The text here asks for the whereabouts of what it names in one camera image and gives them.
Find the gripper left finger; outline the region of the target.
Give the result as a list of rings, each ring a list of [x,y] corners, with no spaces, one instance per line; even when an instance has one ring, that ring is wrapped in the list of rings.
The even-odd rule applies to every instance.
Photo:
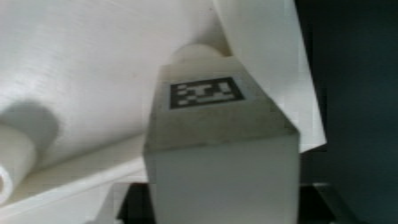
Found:
[[[148,224],[146,184],[116,183],[100,209],[97,224]]]

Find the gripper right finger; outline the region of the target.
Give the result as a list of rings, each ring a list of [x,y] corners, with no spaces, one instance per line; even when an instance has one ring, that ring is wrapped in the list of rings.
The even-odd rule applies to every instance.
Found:
[[[299,224],[356,224],[356,215],[328,183],[301,185]]]

